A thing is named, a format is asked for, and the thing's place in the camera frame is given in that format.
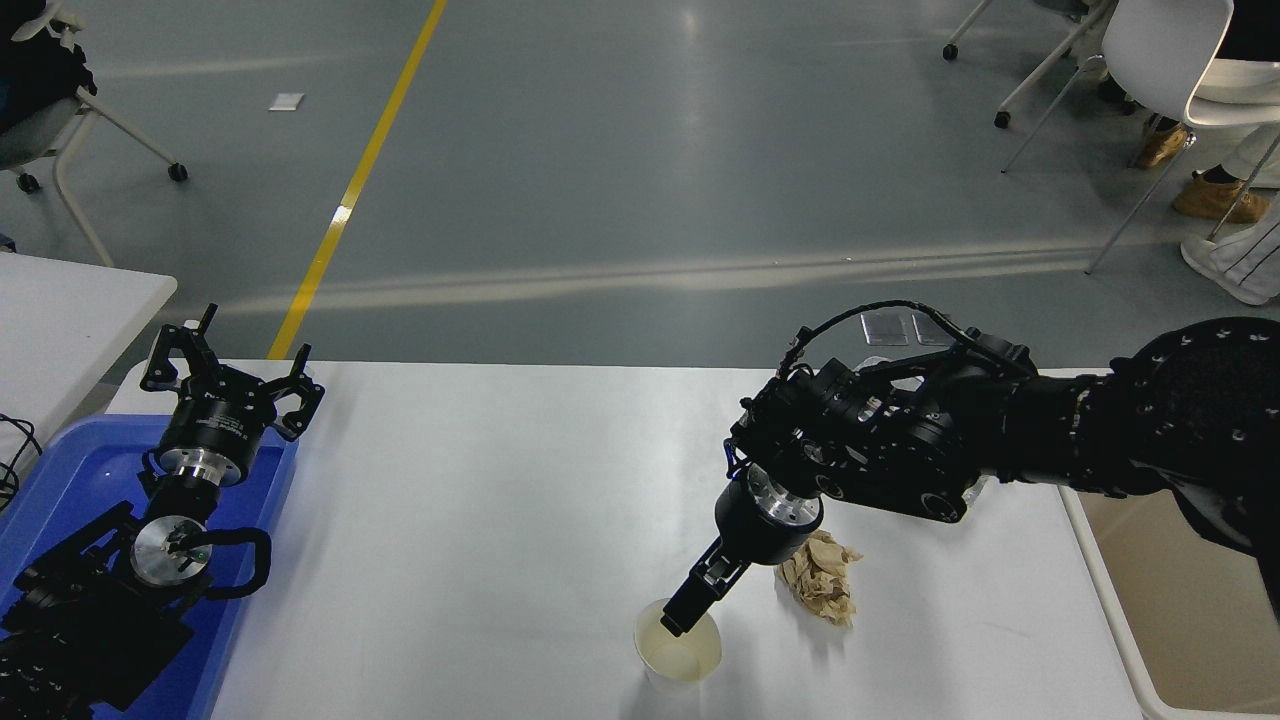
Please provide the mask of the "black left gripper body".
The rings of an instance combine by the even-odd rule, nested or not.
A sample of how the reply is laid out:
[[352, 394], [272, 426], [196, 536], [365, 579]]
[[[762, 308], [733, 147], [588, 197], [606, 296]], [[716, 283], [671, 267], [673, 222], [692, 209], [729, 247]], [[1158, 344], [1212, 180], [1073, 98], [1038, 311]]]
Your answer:
[[269, 396], [262, 389], [211, 391], [173, 387], [178, 401], [155, 454], [165, 471], [209, 468], [248, 471], [269, 425]]

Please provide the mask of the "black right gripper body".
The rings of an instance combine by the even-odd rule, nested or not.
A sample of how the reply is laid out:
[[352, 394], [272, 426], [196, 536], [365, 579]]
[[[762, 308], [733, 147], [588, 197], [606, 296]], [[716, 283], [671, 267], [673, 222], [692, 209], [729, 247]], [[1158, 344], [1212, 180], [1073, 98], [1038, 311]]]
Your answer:
[[777, 565], [820, 527], [824, 509], [819, 498], [732, 480], [716, 501], [714, 518], [716, 556], [739, 565]]

